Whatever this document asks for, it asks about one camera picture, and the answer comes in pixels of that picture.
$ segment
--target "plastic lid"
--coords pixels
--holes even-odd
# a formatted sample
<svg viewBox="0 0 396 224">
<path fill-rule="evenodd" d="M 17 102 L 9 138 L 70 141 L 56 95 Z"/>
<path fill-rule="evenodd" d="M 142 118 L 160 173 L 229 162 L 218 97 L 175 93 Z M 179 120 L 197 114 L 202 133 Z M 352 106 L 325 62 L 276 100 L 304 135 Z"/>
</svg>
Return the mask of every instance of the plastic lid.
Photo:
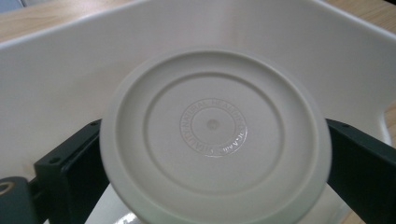
<svg viewBox="0 0 396 224">
<path fill-rule="evenodd" d="M 327 125 L 285 71 L 229 49 L 136 68 L 101 129 L 108 177 L 148 223 L 291 223 L 330 170 Z"/>
</svg>

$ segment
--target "round lid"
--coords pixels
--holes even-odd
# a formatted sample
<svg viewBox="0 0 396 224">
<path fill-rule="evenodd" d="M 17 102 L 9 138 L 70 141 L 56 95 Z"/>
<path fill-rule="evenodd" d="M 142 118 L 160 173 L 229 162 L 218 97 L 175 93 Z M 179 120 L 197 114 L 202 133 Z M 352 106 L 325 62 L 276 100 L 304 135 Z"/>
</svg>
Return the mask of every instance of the round lid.
<svg viewBox="0 0 396 224">
<path fill-rule="evenodd" d="M 148 223 L 291 223 L 330 170 L 327 125 L 301 84 L 229 49 L 136 68 L 100 140 L 114 189 Z"/>
</svg>

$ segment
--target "white plastic surface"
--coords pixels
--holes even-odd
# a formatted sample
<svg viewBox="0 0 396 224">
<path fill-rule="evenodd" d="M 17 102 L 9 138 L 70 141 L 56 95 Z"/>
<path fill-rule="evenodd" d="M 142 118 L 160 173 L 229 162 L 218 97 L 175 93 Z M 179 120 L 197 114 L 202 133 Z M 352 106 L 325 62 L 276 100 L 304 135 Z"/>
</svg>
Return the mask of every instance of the white plastic surface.
<svg viewBox="0 0 396 224">
<path fill-rule="evenodd" d="M 112 185 L 148 223 L 297 221 L 323 190 L 331 144 L 316 103 L 291 78 L 215 47 L 144 63 L 102 121 Z"/>
<path fill-rule="evenodd" d="M 197 45 L 270 59 L 303 83 L 325 118 L 389 142 L 395 35 L 319 1 L 134 1 L 0 44 L 0 176 L 32 178 L 35 161 L 103 116 L 134 68 Z M 122 208 L 107 203 L 115 197 L 108 191 L 97 207 Z M 342 204 L 330 190 L 322 198 L 305 223 L 328 223 Z"/>
</svg>

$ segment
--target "screw hole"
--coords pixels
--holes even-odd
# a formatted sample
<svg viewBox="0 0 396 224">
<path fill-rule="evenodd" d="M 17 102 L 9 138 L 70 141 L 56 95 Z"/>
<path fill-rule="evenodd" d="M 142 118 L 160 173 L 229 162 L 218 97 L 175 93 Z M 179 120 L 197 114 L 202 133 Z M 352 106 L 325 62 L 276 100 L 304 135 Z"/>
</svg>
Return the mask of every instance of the screw hole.
<svg viewBox="0 0 396 224">
<path fill-rule="evenodd" d="M 52 158 L 52 159 L 49 161 L 49 164 L 56 163 L 56 162 L 58 162 L 58 161 L 60 161 L 60 160 L 61 160 L 61 158 L 59 158 L 59 157 Z"/>
<path fill-rule="evenodd" d="M 0 195 L 7 193 L 14 187 L 15 183 L 8 181 L 0 183 Z"/>
</svg>

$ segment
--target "black bracket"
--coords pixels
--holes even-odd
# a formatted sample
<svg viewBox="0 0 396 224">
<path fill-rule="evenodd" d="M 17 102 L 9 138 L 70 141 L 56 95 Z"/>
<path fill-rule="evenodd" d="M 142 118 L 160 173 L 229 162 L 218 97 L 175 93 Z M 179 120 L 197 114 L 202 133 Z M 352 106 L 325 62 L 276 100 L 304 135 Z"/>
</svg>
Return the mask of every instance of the black bracket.
<svg viewBox="0 0 396 224">
<path fill-rule="evenodd" d="M 327 120 L 329 185 L 366 222 L 396 223 L 396 150 L 345 123 Z M 100 120 L 35 163 L 36 178 L 0 179 L 0 223 L 84 223 L 108 185 Z"/>
</svg>

